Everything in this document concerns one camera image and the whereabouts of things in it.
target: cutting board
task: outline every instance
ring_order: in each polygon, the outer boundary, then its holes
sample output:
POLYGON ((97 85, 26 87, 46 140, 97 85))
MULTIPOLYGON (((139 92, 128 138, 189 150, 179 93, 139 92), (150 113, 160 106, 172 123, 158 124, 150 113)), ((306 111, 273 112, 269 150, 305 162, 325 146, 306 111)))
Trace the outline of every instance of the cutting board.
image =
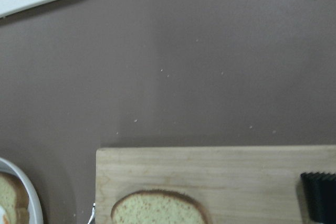
POLYGON ((102 148, 97 150, 96 224, 140 189, 185 193, 213 224, 307 223, 306 171, 336 172, 336 146, 102 148))

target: bread crust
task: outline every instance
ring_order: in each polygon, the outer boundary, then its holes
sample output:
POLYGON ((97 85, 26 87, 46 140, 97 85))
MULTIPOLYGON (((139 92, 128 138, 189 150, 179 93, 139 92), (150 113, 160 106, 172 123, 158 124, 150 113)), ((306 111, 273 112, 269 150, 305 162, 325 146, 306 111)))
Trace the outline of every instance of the bread crust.
POLYGON ((201 203, 199 203, 197 200, 193 199, 192 197, 190 197, 188 195, 181 194, 181 193, 178 193, 176 191, 168 191, 168 190, 161 190, 161 189, 139 190, 139 191, 135 191, 131 194, 126 195, 125 197, 121 198, 120 200, 118 200, 113 205, 112 210, 111 210, 111 219, 113 219, 114 211, 116 210, 116 208, 124 200, 126 200, 129 197, 134 196, 134 195, 163 195, 163 196, 171 197, 171 198, 178 199, 180 201, 189 203, 189 204, 193 205, 201 213, 202 219, 203 219, 205 224, 212 224, 206 208, 201 203))
POLYGON ((22 181, 9 173, 0 173, 0 177, 4 178, 16 192, 15 211, 17 222, 13 224, 28 224, 29 212, 27 210, 29 204, 29 196, 22 181))

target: white bowl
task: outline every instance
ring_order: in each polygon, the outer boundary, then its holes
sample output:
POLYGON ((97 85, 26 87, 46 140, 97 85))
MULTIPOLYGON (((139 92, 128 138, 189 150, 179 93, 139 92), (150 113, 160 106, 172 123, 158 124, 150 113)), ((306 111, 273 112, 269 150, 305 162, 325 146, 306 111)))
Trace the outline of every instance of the white bowl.
POLYGON ((20 168, 14 165, 12 162, 0 157, 0 172, 6 172, 15 175, 21 179, 22 183, 26 187, 29 196, 29 224, 43 224, 43 216, 41 210, 41 204, 38 199, 35 188, 30 182, 29 178, 22 172, 20 168))

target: bread slice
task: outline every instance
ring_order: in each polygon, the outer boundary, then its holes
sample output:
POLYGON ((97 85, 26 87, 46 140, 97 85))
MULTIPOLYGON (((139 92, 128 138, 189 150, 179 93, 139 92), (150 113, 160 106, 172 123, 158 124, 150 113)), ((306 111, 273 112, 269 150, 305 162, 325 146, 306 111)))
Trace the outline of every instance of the bread slice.
POLYGON ((28 224, 28 193, 22 181, 14 175, 0 173, 0 206, 9 218, 9 224, 28 224))
POLYGON ((113 224, 210 224, 205 208, 175 191, 136 191, 120 199, 111 211, 113 224))

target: gray table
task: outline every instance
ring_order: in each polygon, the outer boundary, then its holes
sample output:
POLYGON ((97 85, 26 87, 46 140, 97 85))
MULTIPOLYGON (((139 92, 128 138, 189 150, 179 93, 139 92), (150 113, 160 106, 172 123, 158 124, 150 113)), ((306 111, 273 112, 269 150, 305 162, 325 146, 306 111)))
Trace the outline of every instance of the gray table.
POLYGON ((86 223, 107 146, 333 144, 336 0, 60 0, 0 20, 0 156, 86 223))

